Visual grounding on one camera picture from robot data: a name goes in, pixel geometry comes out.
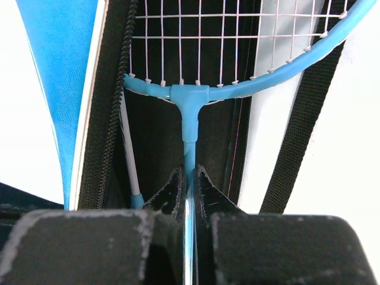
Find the black strap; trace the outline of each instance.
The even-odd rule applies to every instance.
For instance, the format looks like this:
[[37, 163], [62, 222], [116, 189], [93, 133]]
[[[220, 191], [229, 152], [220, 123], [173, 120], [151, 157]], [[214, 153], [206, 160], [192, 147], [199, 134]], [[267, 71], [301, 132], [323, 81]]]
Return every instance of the black strap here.
[[[329, 2], [331, 1], [325, 1], [322, 14], [326, 14]], [[350, 8], [355, 0], [349, 0], [348, 2], [348, 8]], [[332, 1], [330, 14], [341, 14], [343, 7], [344, 0]], [[338, 18], [330, 18], [328, 20], [328, 30], [337, 21]], [[316, 32], [323, 33], [324, 29], [325, 18], [321, 18]], [[343, 45], [337, 46], [326, 58], [312, 65], [303, 73], [260, 213], [284, 213], [342, 50]]]

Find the blue badminton racket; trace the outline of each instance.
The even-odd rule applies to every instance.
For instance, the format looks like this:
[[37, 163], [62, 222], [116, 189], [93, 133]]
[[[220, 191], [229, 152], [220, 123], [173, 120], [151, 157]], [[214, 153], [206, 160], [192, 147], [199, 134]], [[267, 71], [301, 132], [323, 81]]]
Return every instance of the blue badminton racket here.
[[[280, 84], [300, 72], [304, 71], [307, 67], [318, 62], [327, 56], [337, 45], [342, 43], [348, 34], [355, 28], [355, 26], [362, 20], [362, 18], [373, 7], [376, 0], [357, 0], [356, 3], [348, 10], [346, 0], [343, 4], [344, 8], [339, 14], [331, 14], [330, 7], [333, 1], [341, 0], [328, 0], [327, 9], [321, 12], [318, 8], [316, 0], [309, 0], [307, 9], [300, 11], [301, 2], [294, 0], [292, 4], [293, 12], [289, 12], [288, 1], [275, 1], [275, 12], [263, 11], [263, 6], [266, 1], [262, 1], [260, 13], [240, 14], [239, 5], [242, 0], [235, 2], [235, 12], [229, 13], [226, 8], [226, 0], [220, 0], [222, 11], [205, 12], [202, 8], [202, 0], [197, 2], [198, 12], [189, 14], [184, 8], [183, 1], [178, 0], [178, 7], [175, 13], [166, 12], [166, 7], [169, 0], [161, 0], [160, 3], [156, 1], [156, 5], [160, 4], [160, 14], [150, 14], [148, 1], [144, 2], [144, 14], [137, 16], [137, 21], [145, 23], [145, 31], [143, 34], [134, 34], [132, 37], [132, 45], [130, 47], [130, 66], [129, 74], [125, 75], [124, 87], [134, 93], [152, 96], [159, 99], [167, 100], [174, 103], [180, 110], [182, 115], [182, 141], [183, 141], [183, 155], [185, 161], [186, 173], [186, 198], [185, 198], [185, 221], [184, 221], [184, 282], [185, 284], [192, 284], [193, 275], [193, 258], [194, 258], [194, 227], [195, 227], [195, 202], [194, 202], [194, 170], [195, 170], [195, 146], [198, 139], [198, 114], [201, 108], [210, 103], [216, 103], [221, 100], [242, 98], [252, 96], [256, 92], [270, 88]], [[258, 18], [258, 34], [240, 34], [239, 33], [239, 20], [243, 17]], [[207, 27], [206, 19], [218, 18], [220, 20], [219, 34], [210, 34], [209, 27]], [[291, 29], [288, 33], [281, 32], [283, 27], [284, 18], [291, 19]], [[193, 19], [197, 23], [196, 33], [185, 34], [184, 21]], [[227, 21], [234, 21], [236, 25], [235, 34], [226, 34], [224, 27]], [[176, 33], [166, 33], [168, 22], [176, 23]], [[315, 33], [315, 25], [319, 21], [324, 21], [325, 30], [323, 33]], [[273, 30], [271, 33], [264, 32], [264, 25], [271, 22]], [[307, 25], [307, 31], [298, 29], [297, 23]], [[150, 27], [154, 28], [156, 34], [151, 32]], [[266, 50], [267, 56], [263, 59], [267, 63], [264, 70], [255, 65], [254, 72], [249, 77], [249, 80], [239, 82], [238, 80], [238, 59], [239, 59], [239, 45], [241, 41], [251, 39], [256, 41], [256, 60], [262, 54], [260, 49]], [[210, 86], [207, 78], [202, 77], [202, 67], [208, 65], [207, 56], [202, 53], [202, 50], [207, 47], [208, 41], [218, 40], [218, 49], [214, 53], [219, 54], [219, 69], [218, 69], [218, 83]], [[226, 66], [224, 60], [231, 54], [226, 54], [225, 44], [234, 41], [235, 45], [235, 64]], [[276, 62], [276, 57], [279, 53], [284, 54], [284, 50], [279, 50], [279, 43], [286, 41], [289, 49], [287, 51], [287, 60], [281, 63]], [[151, 43], [159, 42], [161, 51], [156, 51], [155, 55], [151, 55]], [[183, 51], [186, 43], [191, 42], [191, 49]], [[173, 68], [171, 68], [171, 76], [166, 77], [167, 65], [171, 64], [172, 58], [167, 59], [168, 47], [176, 46], [178, 58], [173, 66], [177, 68], [176, 74], [177, 84], [168, 86], [167, 81], [173, 82]], [[193, 53], [193, 60], [197, 63], [197, 71], [194, 75], [185, 78], [186, 65], [188, 61], [184, 61], [184, 57], [188, 56], [188, 51]], [[145, 57], [145, 74], [134, 74], [134, 58], [135, 55], [142, 55]], [[150, 62], [160, 61], [160, 70], [154, 70], [155, 73], [160, 73], [160, 80], [152, 80], [150, 77], [152, 70], [149, 69]], [[234, 78], [226, 81], [226, 70], [233, 69]]]

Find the blue racket frame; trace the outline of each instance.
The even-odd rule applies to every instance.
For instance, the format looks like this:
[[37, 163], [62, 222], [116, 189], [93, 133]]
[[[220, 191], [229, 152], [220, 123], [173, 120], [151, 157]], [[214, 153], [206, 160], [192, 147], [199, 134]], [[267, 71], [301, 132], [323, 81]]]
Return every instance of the blue racket frame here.
[[[148, 83], [133, 76], [125, 75], [124, 87], [126, 89], [134, 93], [170, 100], [179, 108], [182, 115], [183, 155], [187, 177], [184, 225], [186, 264], [192, 264], [194, 253], [195, 145], [198, 139], [198, 114], [201, 108], [212, 101], [251, 96], [256, 92], [276, 86], [304, 71], [309, 66], [323, 59], [337, 45], [342, 43], [375, 3], [376, 0], [357, 0], [348, 11], [346, 17], [339, 21], [328, 32], [327, 36], [315, 43], [310, 50], [272, 73], [262, 75], [256, 79], [224, 87], [209, 87], [207, 85], [172, 85], [170, 87], [162, 87], [158, 84]], [[192, 278], [191, 276], [192, 269], [185, 272], [186, 280]]]

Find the blue fabric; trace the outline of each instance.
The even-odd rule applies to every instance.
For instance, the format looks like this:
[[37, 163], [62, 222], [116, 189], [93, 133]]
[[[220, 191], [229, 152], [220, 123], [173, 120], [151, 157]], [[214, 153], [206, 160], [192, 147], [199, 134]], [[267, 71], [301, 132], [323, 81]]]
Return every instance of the blue fabric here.
[[56, 130], [64, 205], [68, 208], [97, 0], [17, 0], [17, 5]]

